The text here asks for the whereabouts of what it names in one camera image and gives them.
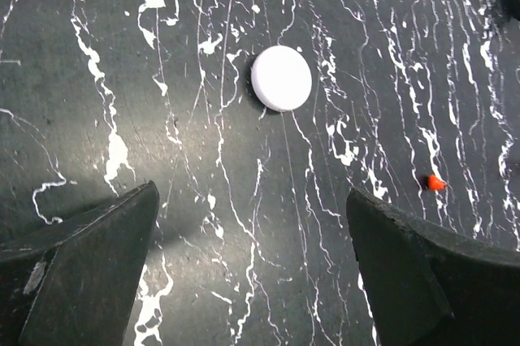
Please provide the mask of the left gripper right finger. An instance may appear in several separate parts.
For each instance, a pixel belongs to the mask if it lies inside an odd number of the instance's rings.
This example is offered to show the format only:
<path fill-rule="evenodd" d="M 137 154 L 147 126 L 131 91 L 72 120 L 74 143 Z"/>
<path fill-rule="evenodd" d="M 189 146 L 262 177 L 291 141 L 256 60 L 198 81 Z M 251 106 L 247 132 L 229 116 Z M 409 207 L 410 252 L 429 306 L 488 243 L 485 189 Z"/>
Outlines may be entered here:
<path fill-rule="evenodd" d="M 352 188 L 346 216 L 383 345 L 517 345 L 519 254 Z"/>

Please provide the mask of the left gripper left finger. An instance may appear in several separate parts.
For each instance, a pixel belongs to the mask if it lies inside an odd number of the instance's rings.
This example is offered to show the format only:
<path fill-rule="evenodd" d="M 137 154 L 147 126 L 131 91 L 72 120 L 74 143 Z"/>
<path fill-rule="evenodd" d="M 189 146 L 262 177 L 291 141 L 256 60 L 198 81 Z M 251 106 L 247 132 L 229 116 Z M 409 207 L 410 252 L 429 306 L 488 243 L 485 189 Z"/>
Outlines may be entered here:
<path fill-rule="evenodd" d="M 152 181 L 1 239 L 3 345 L 121 345 L 159 208 Z"/>

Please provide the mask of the white earbud charging case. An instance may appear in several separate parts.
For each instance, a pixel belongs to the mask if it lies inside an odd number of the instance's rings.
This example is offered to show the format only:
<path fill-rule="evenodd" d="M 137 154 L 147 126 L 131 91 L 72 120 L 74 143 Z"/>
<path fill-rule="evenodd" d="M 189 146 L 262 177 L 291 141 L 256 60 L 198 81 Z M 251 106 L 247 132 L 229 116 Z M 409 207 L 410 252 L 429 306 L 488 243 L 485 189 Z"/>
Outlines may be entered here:
<path fill-rule="evenodd" d="M 251 83 L 264 106 L 285 112 L 295 110 L 307 101 L 312 89 L 312 74 L 305 58 L 295 49 L 273 45 L 253 61 Z"/>

